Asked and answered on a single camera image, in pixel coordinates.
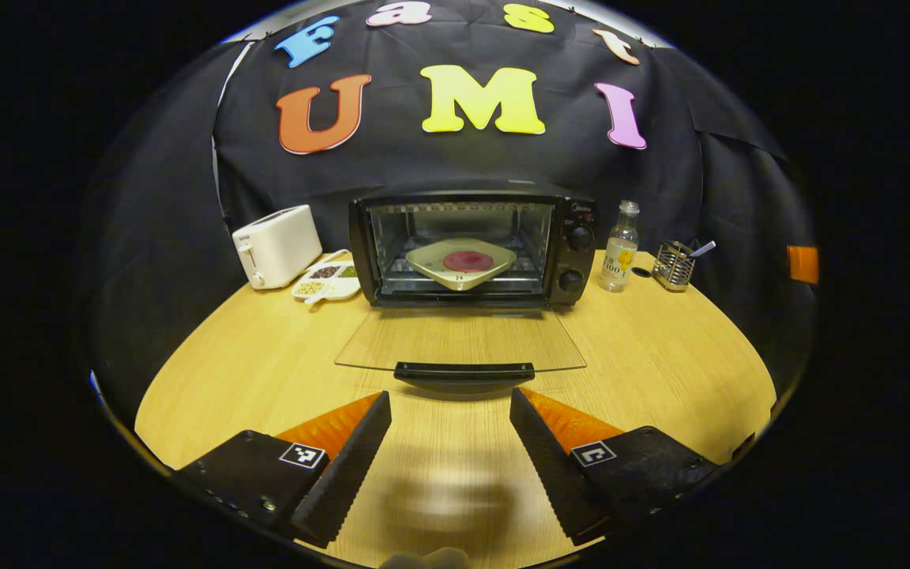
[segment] wooden table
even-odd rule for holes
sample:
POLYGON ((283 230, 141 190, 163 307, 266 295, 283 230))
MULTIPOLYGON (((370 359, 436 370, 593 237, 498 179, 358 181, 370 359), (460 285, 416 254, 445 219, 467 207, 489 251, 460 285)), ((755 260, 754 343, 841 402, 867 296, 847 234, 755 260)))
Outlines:
MULTIPOLYGON (((632 274, 596 283, 560 314, 587 367, 537 374, 529 389, 629 430, 654 425, 715 462, 761 431, 774 403, 761 357, 696 288, 632 274)), ((651 269, 639 253, 636 266, 651 269)), ((329 555, 377 567, 398 551, 465 550, 473 567, 540 563, 575 548, 509 422, 510 392, 434 395, 389 371, 334 364, 371 307, 358 294, 311 307, 289 288, 245 285, 174 352, 149 386, 136 432, 179 469, 246 429, 268 435, 387 390, 393 424, 329 555)))

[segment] orange letter u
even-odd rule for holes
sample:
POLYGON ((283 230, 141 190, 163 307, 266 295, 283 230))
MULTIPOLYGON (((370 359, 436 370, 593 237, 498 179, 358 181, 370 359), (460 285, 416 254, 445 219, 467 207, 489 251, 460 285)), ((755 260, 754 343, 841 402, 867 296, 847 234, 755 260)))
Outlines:
POLYGON ((364 85, 371 82, 370 75, 353 75, 333 81, 329 87, 339 93, 339 116, 328 129, 311 130, 311 100, 318 94, 318 87, 307 87, 276 101, 279 108, 279 144, 293 154, 310 154, 335 148, 343 144, 360 126, 361 97, 364 85))

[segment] yellow letter m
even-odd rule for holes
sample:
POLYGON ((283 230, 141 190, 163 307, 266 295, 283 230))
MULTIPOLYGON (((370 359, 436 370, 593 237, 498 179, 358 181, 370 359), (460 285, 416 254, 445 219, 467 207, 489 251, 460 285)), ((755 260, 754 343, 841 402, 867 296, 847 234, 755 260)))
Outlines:
POLYGON ((472 125, 483 130, 501 105, 501 116, 494 125, 505 133, 542 134, 546 130, 536 116, 532 100, 535 73, 524 69, 498 69, 487 87, 481 87, 458 65, 432 65, 420 70, 431 80, 431 116, 423 120, 428 133, 450 133, 462 130, 465 121, 455 116, 455 103, 472 125))

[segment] bottle cap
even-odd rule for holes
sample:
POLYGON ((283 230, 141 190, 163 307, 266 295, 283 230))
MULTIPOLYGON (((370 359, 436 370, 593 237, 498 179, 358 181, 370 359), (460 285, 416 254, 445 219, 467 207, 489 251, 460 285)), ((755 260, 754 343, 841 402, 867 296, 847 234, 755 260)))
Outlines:
POLYGON ((641 213, 641 208, 638 208, 638 202, 630 202, 627 199, 620 202, 620 212, 627 213, 629 216, 636 216, 641 213))

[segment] utensil holder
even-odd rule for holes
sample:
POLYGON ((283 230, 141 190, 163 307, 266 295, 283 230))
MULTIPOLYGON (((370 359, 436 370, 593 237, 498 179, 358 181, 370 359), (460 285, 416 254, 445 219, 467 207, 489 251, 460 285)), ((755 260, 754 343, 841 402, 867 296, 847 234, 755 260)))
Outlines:
POLYGON ((658 246, 658 255, 655 255, 652 269, 655 281, 669 292, 686 291, 697 260, 690 258, 693 252, 693 249, 679 241, 663 241, 658 246))

